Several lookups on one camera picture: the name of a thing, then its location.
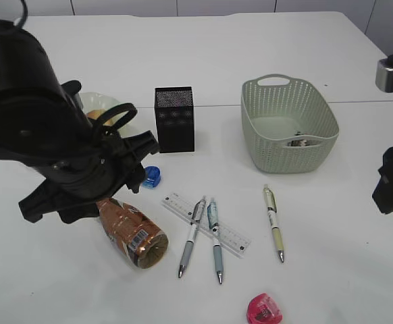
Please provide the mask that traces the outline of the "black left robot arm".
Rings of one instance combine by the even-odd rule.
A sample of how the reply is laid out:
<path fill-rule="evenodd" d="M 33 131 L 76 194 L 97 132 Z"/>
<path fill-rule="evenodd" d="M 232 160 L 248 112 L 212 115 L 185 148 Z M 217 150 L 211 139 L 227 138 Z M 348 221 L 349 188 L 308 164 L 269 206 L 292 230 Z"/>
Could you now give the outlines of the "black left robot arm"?
<path fill-rule="evenodd" d="M 97 217 L 97 203 L 146 179 L 142 160 L 159 150 L 151 132 L 122 138 L 137 114 L 132 103 L 98 118 L 82 109 L 77 80 L 60 84 L 39 41 L 0 20 L 0 160 L 36 170 L 43 182 L 19 208 L 35 223 L 58 212 L 64 223 Z"/>

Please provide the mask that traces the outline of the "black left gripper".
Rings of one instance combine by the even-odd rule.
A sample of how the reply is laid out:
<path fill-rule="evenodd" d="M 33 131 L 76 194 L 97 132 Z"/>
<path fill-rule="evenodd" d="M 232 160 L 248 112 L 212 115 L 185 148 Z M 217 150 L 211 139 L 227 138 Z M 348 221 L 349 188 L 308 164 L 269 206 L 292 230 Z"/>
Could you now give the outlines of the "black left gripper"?
<path fill-rule="evenodd" d="M 37 167 L 45 180 L 19 208 L 25 220 L 36 223 L 57 212 L 62 222 L 98 217 L 97 203 L 111 198 L 122 187 L 138 193 L 147 178 L 142 160 L 159 151 L 150 131 L 121 138 L 115 133 L 101 141 L 93 156 L 71 158 L 48 167 Z"/>

